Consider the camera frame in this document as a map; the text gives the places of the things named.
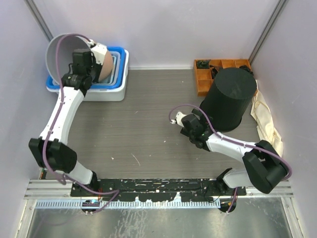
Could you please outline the large black container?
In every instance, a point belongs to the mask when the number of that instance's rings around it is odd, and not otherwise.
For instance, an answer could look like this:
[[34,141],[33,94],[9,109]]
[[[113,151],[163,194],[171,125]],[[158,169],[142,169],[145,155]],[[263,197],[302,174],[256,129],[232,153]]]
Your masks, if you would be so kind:
[[220,70],[200,104],[216,131],[228,132],[239,126],[257,89],[254,76],[241,68]]

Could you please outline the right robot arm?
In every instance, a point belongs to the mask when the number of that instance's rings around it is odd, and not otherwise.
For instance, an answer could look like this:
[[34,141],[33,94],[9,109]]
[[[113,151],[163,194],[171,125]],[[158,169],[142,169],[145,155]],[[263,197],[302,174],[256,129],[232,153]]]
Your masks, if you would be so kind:
[[176,124],[197,148],[223,154],[244,165],[241,170],[228,168],[216,178],[217,189],[222,195],[229,195],[237,187],[248,186],[269,194],[290,173],[286,163],[265,140],[245,142],[214,132],[202,113],[185,115],[178,112]]

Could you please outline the orange plastic container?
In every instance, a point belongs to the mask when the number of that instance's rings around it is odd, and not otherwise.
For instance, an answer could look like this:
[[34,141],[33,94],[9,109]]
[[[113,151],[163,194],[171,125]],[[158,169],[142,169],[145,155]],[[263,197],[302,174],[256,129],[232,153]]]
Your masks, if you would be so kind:
[[113,59],[112,59],[111,53],[108,51],[107,48],[103,49],[103,53],[104,53],[104,61],[103,61],[103,66],[101,68],[98,82],[102,82],[103,80],[105,80],[111,74],[112,67],[113,67]]

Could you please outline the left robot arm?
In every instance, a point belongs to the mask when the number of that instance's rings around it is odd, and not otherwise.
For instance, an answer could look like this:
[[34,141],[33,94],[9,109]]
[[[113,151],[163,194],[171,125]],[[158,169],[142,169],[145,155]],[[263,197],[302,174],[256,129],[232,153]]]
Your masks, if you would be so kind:
[[67,179],[77,183],[87,196],[99,193],[97,174],[78,161],[76,152],[67,143],[77,109],[92,86],[95,65],[91,50],[73,51],[68,73],[58,78],[60,90],[49,122],[40,136],[30,139],[28,144],[41,168],[46,168],[63,185]]

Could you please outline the grey plastic container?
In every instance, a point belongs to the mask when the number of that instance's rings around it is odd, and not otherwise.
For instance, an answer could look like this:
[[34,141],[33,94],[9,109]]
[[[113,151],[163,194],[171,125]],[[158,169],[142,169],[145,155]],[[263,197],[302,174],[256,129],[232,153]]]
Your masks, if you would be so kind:
[[46,66],[55,84],[59,84],[59,77],[69,71],[72,63],[72,53],[75,49],[89,49],[89,40],[80,34],[66,33],[54,37],[46,51]]

